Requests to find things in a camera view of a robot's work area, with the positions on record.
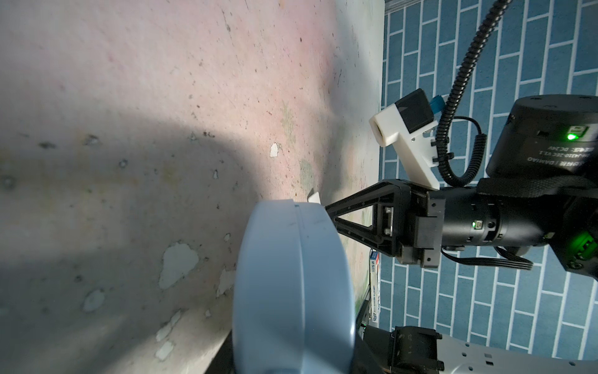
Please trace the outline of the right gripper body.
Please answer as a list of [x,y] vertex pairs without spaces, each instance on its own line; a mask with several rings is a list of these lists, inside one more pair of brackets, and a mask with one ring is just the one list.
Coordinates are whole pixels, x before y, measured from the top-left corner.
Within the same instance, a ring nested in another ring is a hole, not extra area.
[[441,260],[445,196],[441,191],[408,184],[411,188],[405,224],[399,237],[400,263],[438,268]]

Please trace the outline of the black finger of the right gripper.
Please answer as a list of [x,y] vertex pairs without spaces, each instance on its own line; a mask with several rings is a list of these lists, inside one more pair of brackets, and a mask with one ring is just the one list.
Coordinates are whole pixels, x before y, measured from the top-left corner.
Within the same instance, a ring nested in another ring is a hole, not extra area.
[[388,257],[401,257],[411,186],[383,180],[325,207],[336,230]]

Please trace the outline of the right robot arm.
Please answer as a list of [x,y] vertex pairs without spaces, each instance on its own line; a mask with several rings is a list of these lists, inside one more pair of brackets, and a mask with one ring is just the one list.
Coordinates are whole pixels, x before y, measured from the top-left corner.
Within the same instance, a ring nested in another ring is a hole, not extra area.
[[336,230],[404,265],[436,268],[467,246],[496,258],[459,264],[528,271],[524,253],[550,246],[563,268],[597,276],[597,99],[549,94],[518,99],[478,179],[487,144],[475,138],[462,175],[450,166],[449,131],[479,57],[505,11],[496,1],[468,48],[447,98],[415,90],[371,118],[406,179],[386,179],[328,205]]

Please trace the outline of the light blue alarm clock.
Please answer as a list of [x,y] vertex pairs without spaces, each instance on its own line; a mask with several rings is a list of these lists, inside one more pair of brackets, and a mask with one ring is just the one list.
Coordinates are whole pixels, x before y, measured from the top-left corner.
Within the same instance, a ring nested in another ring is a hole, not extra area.
[[347,373],[355,301],[347,256],[325,208],[263,201],[239,252],[233,349],[239,373]]

